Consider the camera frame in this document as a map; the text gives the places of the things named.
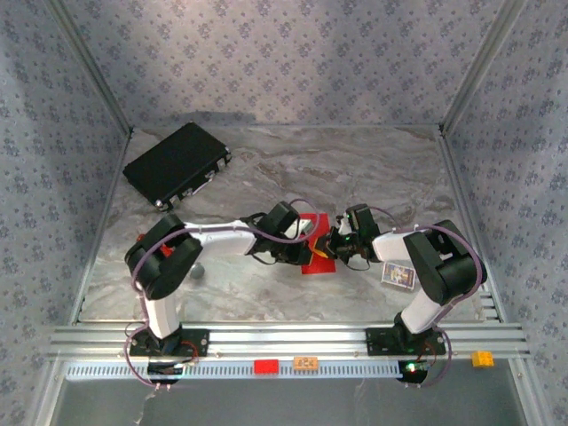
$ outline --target red block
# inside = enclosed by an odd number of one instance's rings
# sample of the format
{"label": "red block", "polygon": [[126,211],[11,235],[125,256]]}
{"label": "red block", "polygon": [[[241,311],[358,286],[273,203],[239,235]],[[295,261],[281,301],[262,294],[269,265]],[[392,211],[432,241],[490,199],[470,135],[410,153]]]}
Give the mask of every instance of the red block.
{"label": "red block", "polygon": [[277,359],[257,359],[254,371],[255,375],[277,375],[280,365]]}
{"label": "red block", "polygon": [[[314,224],[316,222],[316,215],[313,213],[300,214],[302,219],[310,219]],[[316,243],[316,240],[329,232],[329,218],[326,213],[319,213],[319,225],[313,236],[309,239],[310,249]],[[312,273],[333,273],[335,272],[335,260],[326,259],[325,257],[313,254],[312,262],[310,264],[302,265],[302,274],[309,275]]]}

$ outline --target red paper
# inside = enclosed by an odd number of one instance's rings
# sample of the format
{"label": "red paper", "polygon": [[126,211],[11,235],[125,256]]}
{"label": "red paper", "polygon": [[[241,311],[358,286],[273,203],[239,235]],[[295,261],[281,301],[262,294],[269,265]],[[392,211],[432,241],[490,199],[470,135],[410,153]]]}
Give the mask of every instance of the red paper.
{"label": "red paper", "polygon": [[[302,219],[310,219],[314,224],[316,222],[316,215],[313,213],[302,213],[300,214]],[[319,213],[319,225],[315,233],[308,240],[310,248],[312,249],[316,243],[316,240],[326,233],[329,232],[329,218],[326,213]],[[312,262],[310,264],[302,265],[302,274],[309,275],[312,273],[333,273],[335,272],[335,260],[326,259],[325,257],[316,255],[312,256]]]}

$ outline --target orange object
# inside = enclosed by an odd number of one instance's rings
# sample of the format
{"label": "orange object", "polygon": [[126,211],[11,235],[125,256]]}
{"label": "orange object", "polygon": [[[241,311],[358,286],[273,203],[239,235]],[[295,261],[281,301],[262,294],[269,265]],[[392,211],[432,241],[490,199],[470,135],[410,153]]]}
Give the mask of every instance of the orange object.
{"label": "orange object", "polygon": [[318,369],[318,357],[294,357],[294,370],[316,371]]}
{"label": "orange object", "polygon": [[[313,213],[302,213],[300,214],[302,219],[310,219],[313,223],[316,221],[316,215]],[[314,252],[313,247],[316,240],[326,233],[329,232],[329,217],[326,213],[319,213],[319,225],[315,230],[315,233],[309,239],[310,249],[312,250],[312,262],[310,264],[302,265],[302,274],[309,275],[313,273],[333,273],[335,269],[335,260],[327,259],[325,257],[319,256]]]}
{"label": "orange object", "polygon": [[[142,239],[144,239],[144,237],[146,236],[145,233],[141,233],[137,238],[136,241],[142,241]],[[169,257],[173,252],[173,248],[169,248],[168,246],[166,246],[165,244],[162,244],[162,246],[160,247],[160,251],[162,252],[162,254],[165,257]]]}

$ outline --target yellow block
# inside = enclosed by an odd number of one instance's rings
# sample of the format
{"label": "yellow block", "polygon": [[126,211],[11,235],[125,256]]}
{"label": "yellow block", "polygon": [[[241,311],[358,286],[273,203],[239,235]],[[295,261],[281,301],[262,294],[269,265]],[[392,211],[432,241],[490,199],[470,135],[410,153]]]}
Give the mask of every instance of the yellow block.
{"label": "yellow block", "polygon": [[473,367],[493,367],[493,355],[491,352],[477,351],[471,354]]}

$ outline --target metal frame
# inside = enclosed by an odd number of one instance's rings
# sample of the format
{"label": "metal frame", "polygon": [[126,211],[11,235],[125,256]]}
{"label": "metal frame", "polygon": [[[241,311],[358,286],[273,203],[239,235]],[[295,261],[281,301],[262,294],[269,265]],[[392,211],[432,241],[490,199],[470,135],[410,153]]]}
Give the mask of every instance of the metal frame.
{"label": "metal frame", "polygon": [[[128,325],[126,322],[117,322],[55,328],[50,350],[50,356],[54,357],[54,360],[46,368],[43,385],[38,387],[38,394],[42,398],[33,405],[37,409],[30,418],[30,424],[50,424],[65,380],[76,379],[76,371],[73,368],[93,368],[87,375],[124,378],[122,346],[125,339],[124,329]],[[277,358],[289,364],[289,361],[298,355],[317,356],[322,363],[328,363],[330,366],[356,367],[368,363],[380,366],[394,359],[367,356],[365,328],[390,326],[388,323],[184,324],[185,328],[211,330],[210,356],[200,359],[199,364],[202,367],[243,366],[244,361],[262,358]],[[530,357],[525,335],[519,324],[448,323],[442,327],[452,340],[455,359],[468,359],[473,351],[480,350],[491,351],[496,359],[511,359],[511,362],[519,362],[521,365]],[[413,358],[396,357],[396,360]],[[142,359],[134,361],[137,367],[143,366],[140,364]],[[120,366],[121,369],[114,371],[110,369],[112,366]],[[220,373],[218,368],[212,368],[211,375],[215,377],[203,378],[230,378],[231,374],[230,371]],[[527,419],[531,420],[532,417],[528,414]]]}
{"label": "metal frame", "polygon": [[[463,192],[463,182],[456,171],[451,148],[446,140],[434,130],[438,151],[444,161],[449,181],[458,205],[464,233],[478,252],[483,255],[481,235],[472,219],[471,206]],[[81,291],[69,322],[72,327],[58,327],[51,339],[49,355],[53,361],[46,367],[43,387],[38,389],[35,406],[37,408],[30,424],[49,424],[54,415],[59,392],[68,376],[70,366],[124,366],[122,346],[127,322],[78,321],[84,292],[88,286],[92,266],[102,239],[113,194],[120,176],[122,158],[114,174],[111,192],[106,201],[104,216],[99,224],[96,244],[83,275]],[[530,360],[528,344],[519,324],[507,322],[506,314],[496,292],[495,278],[488,268],[488,281],[481,289],[481,302],[486,321],[442,324],[452,339],[455,359],[467,359],[473,351],[491,351],[497,359],[508,359],[511,374],[515,378],[517,392],[531,425],[550,424],[551,414],[546,399],[536,379],[534,366]],[[322,362],[349,362],[356,365],[372,359],[367,356],[365,327],[389,327],[390,323],[192,323],[188,328],[208,328],[211,330],[209,357],[200,364],[242,365],[252,359],[277,358],[286,363],[294,356],[317,356]],[[135,365],[142,367],[140,359]],[[102,371],[105,378],[113,377],[109,369]]]}
{"label": "metal frame", "polygon": [[71,18],[67,7],[61,3],[60,0],[45,0],[45,5],[49,9],[61,33],[67,39],[77,61],[83,67],[89,80],[91,80],[95,92],[100,96],[106,109],[108,109],[108,112],[113,117],[114,122],[125,135],[128,135],[130,133],[130,126],[126,115],[121,110],[118,101],[105,81],[97,65],[97,61],[89,51],[87,44],[81,36],[81,31]]}
{"label": "metal frame", "polygon": [[476,57],[471,62],[469,71],[454,97],[454,102],[446,112],[442,122],[444,136],[449,136],[454,131],[524,6],[525,0],[505,0],[501,5],[497,17],[489,28],[485,40],[481,43]]}
{"label": "metal frame", "polygon": [[95,264],[95,259],[97,258],[97,253],[99,252],[100,242],[103,239],[103,233],[105,231],[105,225],[107,224],[108,215],[110,213],[110,209],[113,205],[113,198],[114,192],[116,191],[116,184],[118,183],[118,179],[121,176],[122,172],[122,162],[124,161],[124,156],[126,155],[126,150],[130,144],[131,134],[124,140],[124,146],[122,151],[119,153],[118,163],[116,164],[116,168],[114,169],[113,180],[111,181],[110,188],[108,191],[108,195],[106,196],[105,206],[103,207],[102,217],[99,221],[99,226],[97,227],[97,231],[95,232],[95,240],[92,243],[91,252],[89,253],[89,257],[87,257],[87,264],[83,270],[83,276],[81,277],[81,285],[79,286],[79,291],[77,292],[77,297],[73,303],[73,310],[71,311],[71,315],[69,317],[69,326],[74,326],[79,322],[79,315],[81,314],[81,308],[84,302],[84,295],[87,291],[87,287],[89,286],[89,282],[91,281],[92,275],[92,267]]}

